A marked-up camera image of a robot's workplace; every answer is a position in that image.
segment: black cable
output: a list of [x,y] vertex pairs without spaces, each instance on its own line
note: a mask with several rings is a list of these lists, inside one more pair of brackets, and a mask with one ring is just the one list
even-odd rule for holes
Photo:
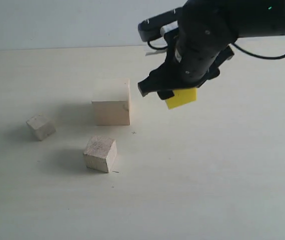
[[168,46],[163,46],[163,47],[155,47],[151,44],[151,41],[148,41],[147,42],[148,46],[153,49],[153,50],[166,50],[168,48]]
[[255,57],[255,58],[258,58],[258,59],[265,59],[265,60],[280,60],[280,59],[284,59],[285,58],[285,54],[284,55],[281,55],[281,56],[261,56],[261,55],[257,55],[257,54],[254,54],[254,53],[251,53],[249,51],[246,51],[244,50],[243,48],[241,48],[240,46],[238,46],[237,44],[233,43],[232,44],[236,49],[238,49],[239,51],[249,55],[249,56],[252,56],[252,57]]

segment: table surface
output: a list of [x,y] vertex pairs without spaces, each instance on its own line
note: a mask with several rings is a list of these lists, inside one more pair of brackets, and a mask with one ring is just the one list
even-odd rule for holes
[[[283,54],[285,38],[244,41]],[[236,52],[198,100],[168,110],[137,82],[164,60],[143,46],[0,51],[0,240],[285,239],[285,59]],[[95,126],[100,80],[129,78],[131,126]],[[44,113],[57,132],[35,141]],[[109,174],[90,137],[116,139]]]

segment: small wooden cube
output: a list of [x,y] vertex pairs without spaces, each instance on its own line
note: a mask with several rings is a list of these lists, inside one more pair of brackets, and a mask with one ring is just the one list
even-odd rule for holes
[[56,132],[52,120],[43,114],[38,114],[26,121],[32,134],[39,140],[43,141],[48,136]]
[[83,151],[83,159],[87,168],[104,173],[110,172],[116,157],[116,141],[103,136],[93,136]]
[[129,79],[99,81],[91,101],[96,124],[99,126],[130,125],[130,100]]

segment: white wall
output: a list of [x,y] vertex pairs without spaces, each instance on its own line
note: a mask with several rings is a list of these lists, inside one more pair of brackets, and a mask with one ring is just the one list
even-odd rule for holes
[[139,22],[186,0],[0,0],[0,50],[142,44]]

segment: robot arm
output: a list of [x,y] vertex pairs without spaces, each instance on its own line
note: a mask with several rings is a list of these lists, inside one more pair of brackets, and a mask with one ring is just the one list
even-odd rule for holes
[[167,43],[164,63],[138,84],[143,97],[157,92],[166,100],[173,90],[200,88],[218,77],[219,66],[234,55],[230,44],[260,57],[238,47],[237,39],[285,36],[285,0],[188,0],[143,21],[138,31],[149,46],[161,37]]

